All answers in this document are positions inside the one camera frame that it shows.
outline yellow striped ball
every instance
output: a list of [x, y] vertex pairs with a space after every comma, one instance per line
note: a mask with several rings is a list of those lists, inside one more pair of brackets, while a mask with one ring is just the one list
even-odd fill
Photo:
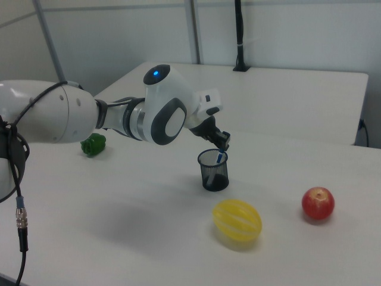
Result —
[[244, 201], [221, 201], [212, 213], [215, 225], [233, 240], [251, 241], [261, 233], [262, 220], [259, 213]]

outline white wall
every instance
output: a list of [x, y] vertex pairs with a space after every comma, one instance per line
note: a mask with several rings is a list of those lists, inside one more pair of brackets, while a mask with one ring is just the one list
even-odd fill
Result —
[[58, 80], [31, 1], [0, 0], [0, 80]]
[[[364, 1], [243, 1], [245, 62], [254, 67], [369, 74], [363, 117], [370, 146], [381, 148], [381, 3]], [[235, 65], [233, 1], [198, 0], [201, 61]], [[365, 144], [364, 134], [358, 137]]]
[[195, 62], [183, 0], [40, 3], [65, 78], [93, 95], [144, 61]]

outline black wire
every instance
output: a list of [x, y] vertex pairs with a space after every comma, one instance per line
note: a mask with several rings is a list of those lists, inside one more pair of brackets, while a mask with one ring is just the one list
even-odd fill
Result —
[[44, 97], [46, 94], [48, 94], [49, 92], [51, 92], [52, 90], [56, 89], [57, 87], [61, 86], [61, 85], [66, 85], [67, 82], [58, 82], [54, 85], [52, 85], [50, 88], [47, 88], [46, 90], [44, 90], [42, 93], [40, 93], [30, 104], [28, 104], [24, 110], [17, 116], [17, 118], [15, 119], [14, 121], [14, 124], [16, 125], [20, 120], [21, 118], [23, 118], [23, 116], [27, 113], [27, 111], [32, 107], [34, 106], [34, 104], [39, 101], [42, 97]]
[[20, 272], [18, 273], [18, 278], [16, 281], [16, 286], [20, 285], [21, 278], [23, 277], [24, 274], [24, 269], [25, 269], [25, 262], [26, 262], [26, 251], [23, 251], [23, 258], [21, 260], [21, 267], [20, 267]]
[[365, 125], [365, 122], [363, 122], [363, 126], [364, 126], [364, 129], [365, 129], [365, 135], [367, 136], [367, 147], [369, 147], [368, 129], [367, 129], [367, 126]]
[[119, 103], [114, 103], [114, 104], [107, 104], [107, 107], [127, 105], [128, 103], [130, 103], [130, 101], [128, 101], [128, 102], [119, 102]]
[[16, 134], [17, 134], [17, 131], [15, 131], [15, 126], [11, 125], [10, 132], [8, 133], [8, 146], [7, 146], [8, 160], [10, 162], [12, 176], [13, 176], [14, 184], [15, 184], [16, 191], [17, 191], [17, 196], [21, 197], [20, 181], [18, 180], [18, 177], [17, 177], [17, 172], [16, 172], [16, 168], [15, 168], [15, 164], [13, 162], [13, 156], [12, 156], [11, 140], [12, 140], [13, 136], [17, 136], [15, 134], [13, 134], [13, 132], [16, 132]]

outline connector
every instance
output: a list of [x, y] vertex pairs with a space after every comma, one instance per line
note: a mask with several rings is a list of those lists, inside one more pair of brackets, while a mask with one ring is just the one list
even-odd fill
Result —
[[28, 226], [28, 218], [25, 207], [16, 209], [17, 228], [26, 228]]
[[28, 251], [28, 218], [24, 207], [24, 197], [17, 197], [16, 202], [16, 224], [18, 240], [20, 242], [20, 252], [26, 252]]

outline black stand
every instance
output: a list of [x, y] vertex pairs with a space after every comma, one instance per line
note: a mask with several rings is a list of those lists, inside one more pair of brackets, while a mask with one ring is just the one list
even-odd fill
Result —
[[243, 60], [243, 18], [241, 11], [241, 0], [235, 0], [236, 7], [236, 28], [237, 28], [237, 61], [236, 67], [233, 68], [235, 72], [245, 72], [250, 67], [245, 65]]

